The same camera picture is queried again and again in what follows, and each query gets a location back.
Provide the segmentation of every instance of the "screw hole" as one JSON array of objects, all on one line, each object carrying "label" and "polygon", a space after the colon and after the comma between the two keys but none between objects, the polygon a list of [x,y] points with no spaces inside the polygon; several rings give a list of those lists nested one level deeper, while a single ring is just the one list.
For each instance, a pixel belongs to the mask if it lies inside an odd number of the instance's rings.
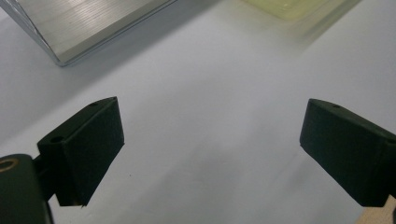
[{"label": "screw hole", "polygon": [[17,159],[7,159],[0,161],[0,173],[12,169],[17,164],[18,164]]},{"label": "screw hole", "polygon": [[50,141],[51,141],[51,143],[58,143],[62,140],[64,140],[64,138],[62,136],[56,136],[56,137],[51,138]]}]

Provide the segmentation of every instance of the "black plastic block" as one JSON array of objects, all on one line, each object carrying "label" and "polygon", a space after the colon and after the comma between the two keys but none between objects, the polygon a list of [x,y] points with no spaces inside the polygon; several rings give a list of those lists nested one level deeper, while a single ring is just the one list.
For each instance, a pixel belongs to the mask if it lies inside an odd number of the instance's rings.
[{"label": "black plastic block", "polygon": [[86,205],[124,144],[116,97],[87,105],[37,146],[61,206]]},{"label": "black plastic block", "polygon": [[329,102],[309,100],[303,149],[362,206],[383,206],[395,190],[396,135]]}]

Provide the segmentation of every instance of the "transparent block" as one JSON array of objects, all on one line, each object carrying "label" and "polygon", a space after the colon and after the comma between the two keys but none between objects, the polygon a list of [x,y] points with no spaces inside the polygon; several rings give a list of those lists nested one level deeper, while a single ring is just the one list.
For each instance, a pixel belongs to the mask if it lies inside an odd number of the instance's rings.
[{"label": "transparent block", "polygon": [[298,20],[329,0],[245,0],[284,20]]}]

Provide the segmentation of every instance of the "white surface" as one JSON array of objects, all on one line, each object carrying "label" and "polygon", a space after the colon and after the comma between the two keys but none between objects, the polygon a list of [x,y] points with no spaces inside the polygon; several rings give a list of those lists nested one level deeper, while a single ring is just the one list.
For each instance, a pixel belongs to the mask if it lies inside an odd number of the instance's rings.
[{"label": "white surface", "polygon": [[0,11],[0,153],[117,95],[126,145],[56,223],[353,223],[362,209],[299,145],[308,98],[396,133],[396,2],[363,0],[291,50],[239,0],[180,0],[60,68]]}]

